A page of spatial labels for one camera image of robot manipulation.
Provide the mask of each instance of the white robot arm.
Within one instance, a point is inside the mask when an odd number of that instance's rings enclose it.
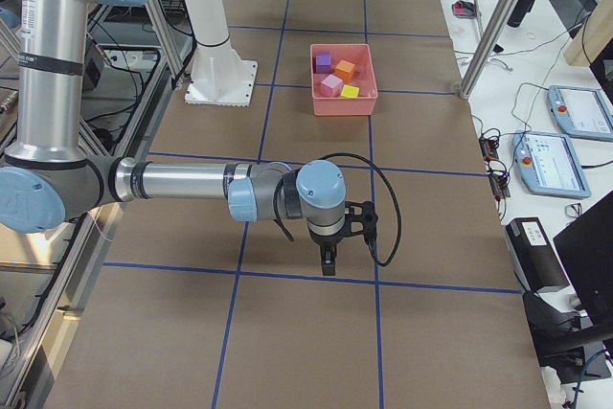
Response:
[[[87,6],[98,1],[23,0],[17,139],[0,168],[0,222],[30,233],[111,202],[225,198],[238,221],[304,217],[325,275],[334,274],[343,237],[363,235],[373,252],[375,208],[346,203],[343,174],[327,160],[288,170],[280,164],[156,165],[84,155],[78,136]],[[227,36],[220,7],[225,33],[215,34]],[[359,232],[352,231],[356,221],[363,226]]]

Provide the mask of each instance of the computer monitor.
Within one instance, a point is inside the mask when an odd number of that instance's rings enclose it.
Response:
[[[613,192],[556,235],[554,245],[589,319],[561,313],[530,293],[524,305],[539,362],[568,383],[602,344],[613,352]],[[608,376],[601,356],[585,379]]]

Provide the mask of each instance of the table surface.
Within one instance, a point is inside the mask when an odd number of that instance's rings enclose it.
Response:
[[[472,52],[478,43],[476,21],[456,18],[451,11],[451,5],[456,1],[458,0],[441,0],[454,50]],[[491,18],[497,1],[478,0],[483,14],[484,28]],[[484,129],[496,127],[502,133],[524,129],[524,125],[511,115],[515,95],[523,82],[544,87],[564,85],[600,89],[600,85],[588,68],[570,66],[566,63],[563,50],[570,44],[570,38],[565,30],[549,0],[536,0],[532,11],[526,15],[520,27],[504,28],[498,44],[505,50],[499,57],[512,68],[512,72],[488,64],[469,98],[472,114],[483,121]],[[464,73],[467,68],[465,57],[470,55],[456,53],[456,57],[459,69]],[[613,111],[610,102],[608,108]],[[524,86],[517,98],[516,113],[523,120],[526,120],[530,114],[528,122],[535,131],[561,132],[550,112],[545,91]],[[482,129],[478,121],[475,121],[475,128],[477,133]],[[599,164],[613,158],[611,143],[575,138],[572,143],[583,165]],[[510,167],[513,155],[512,136],[501,138],[499,154],[503,162]],[[566,205],[580,201],[585,211],[612,189],[613,166],[584,171],[592,192],[592,196],[584,200],[532,194],[519,179],[517,170],[514,171],[515,174],[511,175],[510,182],[511,198],[507,200],[503,223],[507,224],[516,217],[537,216],[550,239],[571,221],[564,213]],[[572,287],[569,287],[558,293],[543,294],[543,297],[560,311],[570,311],[568,298],[573,292]],[[580,397],[579,407],[591,409],[610,407],[613,379],[590,381],[583,385],[585,394]],[[572,385],[565,386],[569,395],[570,387]]]
[[[547,408],[439,0],[224,0],[259,62],[248,109],[170,101],[149,159],[285,161],[350,151],[403,211],[397,257],[359,239],[322,278],[303,222],[234,222],[223,201],[128,205],[47,407]],[[310,43],[368,42],[372,117],[316,118]],[[391,200],[340,161],[348,199]]]

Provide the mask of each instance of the white desk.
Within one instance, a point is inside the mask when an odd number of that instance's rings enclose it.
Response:
[[[454,49],[461,52],[473,52],[478,43],[477,23],[474,19],[458,19],[453,15],[451,5],[456,1],[458,0],[441,0]],[[486,28],[498,0],[478,1],[482,11],[484,28]],[[498,40],[498,44],[505,49],[501,55],[532,49],[552,40],[563,33],[565,29],[549,0],[536,0],[532,12],[526,15],[519,28],[506,27],[504,29]],[[588,68],[569,66],[562,54],[559,55],[556,65],[548,76],[550,68],[556,61],[558,51],[562,47],[568,46],[568,43],[570,43],[569,35],[563,34],[552,43],[535,51],[500,57],[513,69],[512,72],[494,64],[486,66],[469,99],[472,113],[483,121],[484,129],[496,127],[502,133],[513,133],[516,130],[524,129],[524,125],[511,115],[515,93],[522,82],[530,82],[545,87],[557,84],[600,88]],[[463,59],[460,58],[470,57],[470,55],[457,53],[456,56],[459,59],[459,68],[463,75],[467,66],[462,65]],[[550,112],[545,91],[525,85],[519,95],[515,113],[525,120],[533,101],[534,109],[529,119],[529,124],[533,130],[560,132]],[[477,132],[479,132],[481,128],[479,123],[475,122],[475,126]],[[599,164],[613,158],[613,144],[611,143],[573,139],[573,146],[583,165]],[[513,154],[512,136],[508,135],[501,138],[498,153],[502,161],[510,168]],[[503,224],[509,223],[515,217],[538,216],[551,239],[570,222],[570,219],[564,213],[565,205],[575,203],[578,200],[529,193],[519,178],[516,168],[517,166],[513,168],[511,173],[509,185],[511,198],[507,200],[507,212]],[[584,211],[613,188],[613,166],[586,170],[585,176],[592,191],[592,196],[581,200]],[[562,311],[569,310],[567,300],[568,294],[571,292],[571,289],[566,289],[555,295],[550,295],[547,300]],[[572,390],[570,387],[572,385],[565,387],[567,387],[567,394],[571,396]],[[581,388],[585,393],[579,397],[579,408],[610,409],[611,400],[613,400],[613,379],[586,382],[581,385]]]

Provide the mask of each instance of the cardboard surface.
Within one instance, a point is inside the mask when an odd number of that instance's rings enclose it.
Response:
[[[149,160],[372,156],[403,213],[397,258],[375,268],[345,240],[323,279],[303,221],[290,243],[223,202],[130,204],[48,407],[549,407],[439,3],[363,1],[224,0],[234,47],[260,62],[251,106],[177,93]],[[314,117],[310,43],[365,41],[374,115]],[[349,200],[375,199],[384,258],[387,192],[334,161]]]

